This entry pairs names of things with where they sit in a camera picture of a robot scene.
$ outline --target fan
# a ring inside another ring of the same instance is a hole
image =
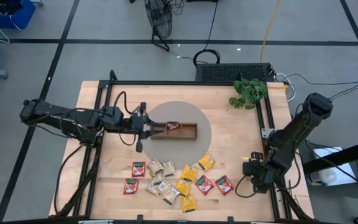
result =
[[[145,0],[147,17],[153,28],[152,44],[169,51],[169,46],[163,39],[168,38],[172,33],[171,5],[167,0]],[[164,46],[156,43],[154,36],[157,36]]]

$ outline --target green leaves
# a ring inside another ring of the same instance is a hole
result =
[[[255,108],[255,104],[262,98],[267,97],[267,86],[258,79],[234,81],[234,89],[241,96],[240,98],[231,97],[230,105],[235,108],[244,108],[250,110]]]

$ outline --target wooden tabletop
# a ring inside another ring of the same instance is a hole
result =
[[[98,82],[82,83],[77,107],[93,109],[97,86]],[[242,163],[244,160],[242,157],[249,157],[253,151],[263,151],[257,112],[255,109],[234,109],[229,105],[228,99],[237,96],[232,86],[114,85],[110,105],[114,103],[117,94],[123,90],[127,93],[129,110],[138,106],[141,101],[147,102],[148,111],[164,102],[185,101],[197,106],[206,115],[212,130],[208,154],[212,155],[216,163],[208,172],[199,169],[198,177],[206,175],[212,182],[215,182],[223,175],[227,175],[230,181],[236,185],[243,176]],[[268,83],[268,92],[275,127],[284,128],[290,122],[291,117],[283,84]],[[118,106],[124,107],[123,98],[120,99]],[[262,103],[262,108],[265,125],[268,127],[264,103]],[[132,136],[122,136],[126,142],[133,140]],[[78,141],[69,139],[64,158],[77,147]],[[58,209],[62,209],[78,186],[84,151],[85,149],[82,149],[76,153],[63,169],[58,191]],[[301,164],[299,156],[296,155],[296,158]],[[145,177],[138,178],[139,186],[136,194],[123,195],[125,178],[131,177],[132,163],[135,161],[149,163],[150,159],[144,153],[137,153],[135,146],[124,145],[117,134],[104,135],[91,218],[134,220],[137,215],[143,215],[145,220],[225,221],[228,216],[233,216],[235,221],[274,221],[269,192],[256,194],[252,198],[240,198],[234,191],[223,196],[215,187],[207,196],[204,196],[192,184],[190,194],[195,196],[198,210],[182,213],[180,197],[177,198],[174,206],[170,206],[162,199],[145,191],[150,180],[149,173],[146,172]],[[300,169],[301,183],[292,190],[292,194],[306,214],[313,217],[302,166]],[[181,170],[177,170],[176,176],[167,179],[176,185],[180,175]],[[298,172],[293,162],[285,180],[287,183],[288,180],[296,183],[297,179]],[[243,181],[239,187],[239,193],[251,194],[252,184]],[[80,214],[84,213],[87,196],[88,191],[85,190]],[[277,193],[277,197],[280,216],[285,217],[280,193]]]

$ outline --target wooden tray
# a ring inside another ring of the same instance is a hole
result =
[[[197,124],[196,123],[179,123],[179,128],[169,129],[167,123],[165,127],[152,127],[151,130],[159,131],[163,130],[162,133],[151,136],[151,139],[184,139],[184,140],[196,140],[197,139]]]

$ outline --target yellow cable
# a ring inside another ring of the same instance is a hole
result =
[[[272,29],[273,21],[274,21],[274,18],[276,17],[276,14],[277,14],[278,8],[280,7],[280,4],[281,4],[281,0],[277,0],[276,8],[274,9],[273,16],[270,19],[270,23],[268,24],[268,28],[267,28],[267,32],[266,32],[266,35],[265,35],[264,43],[262,44],[262,51],[260,52],[259,63],[262,63],[262,60],[264,59],[264,50],[265,50],[266,39],[267,39],[267,36],[269,36],[270,30]]]

